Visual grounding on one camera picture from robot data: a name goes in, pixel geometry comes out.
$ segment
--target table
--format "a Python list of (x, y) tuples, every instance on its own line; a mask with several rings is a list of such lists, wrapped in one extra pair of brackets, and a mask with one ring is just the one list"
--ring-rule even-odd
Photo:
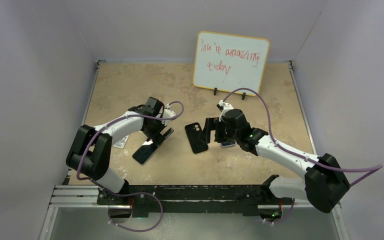
[[(167, 104), (179, 100), (185, 111), (169, 127), (174, 133), (145, 164), (140, 165), (132, 154), (145, 141), (141, 132), (130, 135), (125, 148), (113, 147), (110, 167), (134, 185), (238, 185), (261, 184), (269, 176), (279, 174), (298, 178), (292, 171), (265, 158), (241, 150), (238, 146), (221, 148), (209, 144), (209, 150), (193, 154), (185, 125), (205, 118), (217, 117), (216, 104), (227, 92), (193, 86), (193, 63), (103, 63), (100, 65), (85, 124), (96, 126), (122, 115), (128, 108), (144, 104), (154, 97)], [(259, 92), (266, 100), (274, 136), (307, 153), (313, 148), (287, 63), (266, 65)], [(241, 109), (252, 127), (268, 130), (264, 106), (256, 96), (234, 94), (228, 100)], [(180, 111), (178, 105), (173, 110)], [(70, 185), (91, 184), (72, 177)]]

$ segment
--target phone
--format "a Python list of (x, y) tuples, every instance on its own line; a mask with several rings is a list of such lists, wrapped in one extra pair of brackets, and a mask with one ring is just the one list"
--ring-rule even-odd
[(224, 141), (220, 143), (220, 147), (222, 148), (231, 148), (236, 146), (236, 141)]

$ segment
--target tan surface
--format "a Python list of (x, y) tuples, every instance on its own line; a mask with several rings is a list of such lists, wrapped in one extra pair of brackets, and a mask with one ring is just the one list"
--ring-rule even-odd
[[(191, 63), (106, 63), (102, 64), (93, 90), (85, 124), (106, 123), (122, 115), (128, 108), (144, 104), (149, 96), (167, 104), (180, 100), (185, 112), (169, 126), (174, 133), (162, 144), (154, 156), (140, 165), (132, 154), (145, 141), (141, 132), (130, 135), (124, 149), (113, 147), (110, 166), (131, 184), (261, 184), (272, 174), (297, 178), (293, 172), (265, 158), (242, 151), (238, 146), (220, 148), (211, 143), (209, 150), (193, 154), (185, 125), (205, 118), (217, 117), (216, 107), (227, 93), (216, 96), (209, 89), (192, 85)], [(260, 94), (267, 101), (274, 136), (295, 148), (311, 153), (311, 142), (305, 127), (299, 102), (287, 64), (267, 64)], [(228, 101), (241, 109), (251, 126), (268, 130), (263, 104), (255, 96), (241, 100), (238, 94)], [(179, 112), (180, 106), (173, 105)], [(79, 182), (75, 177), (70, 184)]]

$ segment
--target white wall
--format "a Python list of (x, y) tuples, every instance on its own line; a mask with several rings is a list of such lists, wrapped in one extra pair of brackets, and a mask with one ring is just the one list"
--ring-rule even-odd
[(0, 0), (0, 240), (37, 239), (94, 74), (61, 0)]
[(65, 0), (96, 59), (193, 61), (200, 31), (268, 38), (294, 59), (327, 0)]
[[(384, 164), (384, 1), (329, 0), (294, 70), (318, 153), (343, 168)], [(384, 239), (384, 168), (342, 205), (351, 239)]]

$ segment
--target tabletop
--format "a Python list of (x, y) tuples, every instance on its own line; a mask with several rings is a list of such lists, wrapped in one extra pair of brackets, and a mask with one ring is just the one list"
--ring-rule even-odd
[[(112, 147), (110, 167), (135, 185), (239, 185), (262, 184), (278, 174), (298, 178), (289, 169), (266, 158), (245, 152), (239, 146), (221, 148), (210, 143), (209, 149), (192, 153), (185, 125), (217, 117), (216, 104), (228, 93), (193, 86), (193, 63), (103, 63), (100, 65), (85, 124), (101, 125), (154, 97), (164, 104), (181, 101), (184, 113), (169, 123), (174, 133), (151, 159), (140, 165), (132, 154), (146, 140), (141, 132), (132, 133), (124, 147)], [(268, 63), (259, 93), (270, 110), (273, 135), (280, 141), (312, 153), (312, 145), (301, 112), (295, 86), (287, 63)], [(268, 131), (266, 111), (260, 99), (233, 94), (226, 102), (241, 109), (252, 127)], [(180, 111), (173, 104), (172, 109)], [(91, 184), (75, 177), (70, 185)]]

